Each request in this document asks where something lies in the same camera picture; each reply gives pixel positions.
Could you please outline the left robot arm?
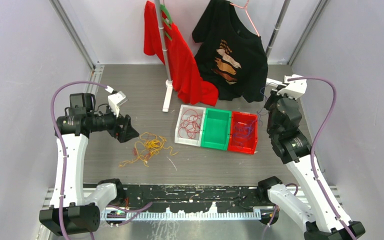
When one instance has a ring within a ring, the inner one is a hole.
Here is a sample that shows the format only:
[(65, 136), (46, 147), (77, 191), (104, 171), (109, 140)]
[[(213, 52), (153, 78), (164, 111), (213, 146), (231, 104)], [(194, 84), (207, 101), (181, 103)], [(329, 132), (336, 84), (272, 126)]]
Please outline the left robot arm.
[(55, 189), (49, 208), (39, 212), (40, 223), (56, 236), (95, 232), (105, 208), (125, 202), (126, 193), (118, 178), (99, 181), (95, 190), (85, 196), (84, 162), (91, 133), (108, 132), (120, 143), (139, 136), (132, 127), (131, 117), (120, 113), (121, 105), (127, 100), (121, 91), (113, 91), (107, 97), (105, 112), (96, 113), (94, 94), (71, 94), (65, 114), (56, 119), (60, 133), (56, 136)]

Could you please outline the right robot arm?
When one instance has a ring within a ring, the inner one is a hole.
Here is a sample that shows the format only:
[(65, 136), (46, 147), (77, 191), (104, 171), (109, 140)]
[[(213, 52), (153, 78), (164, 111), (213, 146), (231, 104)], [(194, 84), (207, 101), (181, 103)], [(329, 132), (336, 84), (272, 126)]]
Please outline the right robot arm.
[(323, 178), (312, 145), (300, 131), (302, 119), (298, 95), (279, 85), (270, 91), (264, 105), (268, 110), (267, 133), (275, 154), (293, 174), (307, 203), (293, 195), (276, 176), (261, 180), (257, 198), (263, 205), (274, 204), (302, 230), (306, 240), (357, 240), (366, 230), (344, 211)]

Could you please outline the red plastic bin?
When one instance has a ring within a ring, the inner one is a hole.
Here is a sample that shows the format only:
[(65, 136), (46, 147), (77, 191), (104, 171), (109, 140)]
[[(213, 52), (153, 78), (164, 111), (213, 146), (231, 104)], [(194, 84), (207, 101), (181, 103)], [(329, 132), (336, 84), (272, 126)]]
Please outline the red plastic bin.
[(258, 116), (247, 112), (233, 111), (227, 150), (254, 155), (257, 144)]

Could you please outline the black printed t-shirt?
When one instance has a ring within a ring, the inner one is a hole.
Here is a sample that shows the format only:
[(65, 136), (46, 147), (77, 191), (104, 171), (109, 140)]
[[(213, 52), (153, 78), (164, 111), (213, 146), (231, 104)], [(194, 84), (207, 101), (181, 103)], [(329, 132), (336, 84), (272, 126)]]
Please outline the black printed t-shirt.
[(219, 100), (264, 100), (268, 59), (261, 37), (246, 28), (229, 1), (209, 1), (191, 35), (200, 45), (194, 57), (200, 76), (217, 88)]

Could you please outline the green plastic bin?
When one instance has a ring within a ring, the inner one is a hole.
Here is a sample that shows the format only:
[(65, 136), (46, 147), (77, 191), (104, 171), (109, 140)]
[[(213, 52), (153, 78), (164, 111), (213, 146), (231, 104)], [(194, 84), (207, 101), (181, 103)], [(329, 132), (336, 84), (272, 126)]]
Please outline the green plastic bin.
[(200, 146), (226, 151), (231, 133), (232, 111), (206, 108)]

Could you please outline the white plastic bin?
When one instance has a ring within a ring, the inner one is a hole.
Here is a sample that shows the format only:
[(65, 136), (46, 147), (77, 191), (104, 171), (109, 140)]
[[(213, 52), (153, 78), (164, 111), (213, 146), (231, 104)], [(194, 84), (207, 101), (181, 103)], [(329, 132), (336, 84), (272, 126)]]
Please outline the white plastic bin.
[(182, 104), (175, 127), (176, 144), (201, 147), (206, 107)]

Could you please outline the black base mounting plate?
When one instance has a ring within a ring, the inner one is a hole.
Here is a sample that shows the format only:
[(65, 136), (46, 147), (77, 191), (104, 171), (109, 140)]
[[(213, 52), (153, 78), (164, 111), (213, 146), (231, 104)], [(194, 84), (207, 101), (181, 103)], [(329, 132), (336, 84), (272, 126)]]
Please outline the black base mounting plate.
[(173, 185), (125, 184), (122, 199), (109, 205), (138, 210), (152, 202), (147, 210), (163, 213), (207, 213), (215, 205), (217, 213), (246, 213), (256, 209), (272, 212), (274, 204), (263, 200), (257, 186), (249, 185)]

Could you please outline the right metal rack pole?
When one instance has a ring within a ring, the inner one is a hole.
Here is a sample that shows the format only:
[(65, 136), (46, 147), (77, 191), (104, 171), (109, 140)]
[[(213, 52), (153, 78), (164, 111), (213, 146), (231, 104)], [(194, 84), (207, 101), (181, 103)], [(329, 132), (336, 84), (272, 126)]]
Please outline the right metal rack pole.
[(276, 38), (278, 36), (279, 30), (280, 30), (281, 25), (283, 23), (283, 20), (285, 18), (286, 12), (287, 12), (287, 10), (289, 8), (290, 2), (291, 2), (291, 0), (284, 0), (283, 1), (280, 13), (279, 13), (279, 15), (277, 17), (276, 23), (274, 25), (272, 34), (271, 34), (269, 42), (268, 42), (268, 45), (267, 45), (267, 47), (265, 49), (265, 53), (266, 53), (267, 58), (269, 58), (270, 53), (271, 53), (271, 51), (273, 49), (275, 40), (276, 40)]

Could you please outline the pink clothes hanger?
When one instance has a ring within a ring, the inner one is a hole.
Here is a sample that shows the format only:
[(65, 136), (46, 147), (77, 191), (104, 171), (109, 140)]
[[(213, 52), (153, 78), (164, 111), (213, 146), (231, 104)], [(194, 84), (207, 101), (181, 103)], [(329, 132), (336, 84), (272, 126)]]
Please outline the pink clothes hanger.
[(250, 16), (250, 14), (249, 14), (249, 11), (248, 11), (248, 5), (249, 5), (249, 2), (250, 2), (250, 0), (247, 0), (243, 5), (238, 5), (238, 4), (235, 4), (235, 3), (231, 2), (230, 5), (231, 5), (231, 6), (234, 6), (234, 7), (236, 7), (236, 8), (238, 8), (238, 9), (242, 9), (242, 10), (244, 10), (244, 12), (245, 12), (245, 14), (246, 14), (246, 16), (247, 16), (247, 18), (248, 18), (248, 20), (249, 20), (249, 22), (250, 22), (252, 28), (253, 28), (254, 31), (255, 31), (255, 34), (256, 34), (258, 37), (260, 37), (261, 35), (260, 35), (260, 33), (258, 32), (258, 29), (256, 28), (256, 26), (255, 26), (255, 24), (254, 24), (254, 22), (253, 22), (253, 20), (252, 20), (252, 18), (251, 18), (251, 16)]

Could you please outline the green clothes hanger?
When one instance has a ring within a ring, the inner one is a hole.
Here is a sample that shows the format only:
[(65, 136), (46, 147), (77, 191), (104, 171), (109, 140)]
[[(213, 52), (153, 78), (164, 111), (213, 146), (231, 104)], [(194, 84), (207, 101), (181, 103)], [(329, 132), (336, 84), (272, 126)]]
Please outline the green clothes hanger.
[(173, 20), (171, 18), (171, 15), (167, 9), (167, 7), (164, 4), (160, 4), (160, 11), (161, 11), (161, 20), (162, 20), (162, 30), (161, 32), (164, 33), (164, 41), (167, 40), (171, 41), (172, 36), (171, 33), (173, 31)]

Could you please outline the metal clothes rack pole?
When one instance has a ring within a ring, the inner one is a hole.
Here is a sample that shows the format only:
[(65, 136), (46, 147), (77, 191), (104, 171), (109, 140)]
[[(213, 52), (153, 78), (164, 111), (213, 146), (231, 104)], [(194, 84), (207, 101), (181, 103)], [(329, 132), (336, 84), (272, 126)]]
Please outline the metal clothes rack pole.
[(167, 73), (167, 83), (166, 84), (167, 84), (167, 86), (170, 86), (170, 85), (172, 85), (173, 81), (172, 81), (170, 66), (169, 66), (168, 49), (167, 49), (166, 41), (165, 41), (165, 31), (164, 31), (164, 22), (165, 21), (163, 20), (160, 0), (154, 0), (154, 4), (155, 4), (156, 16), (157, 16), (157, 23), (158, 23), (158, 29), (159, 29), (164, 65), (165, 65), (165, 69), (166, 69), (166, 73)]

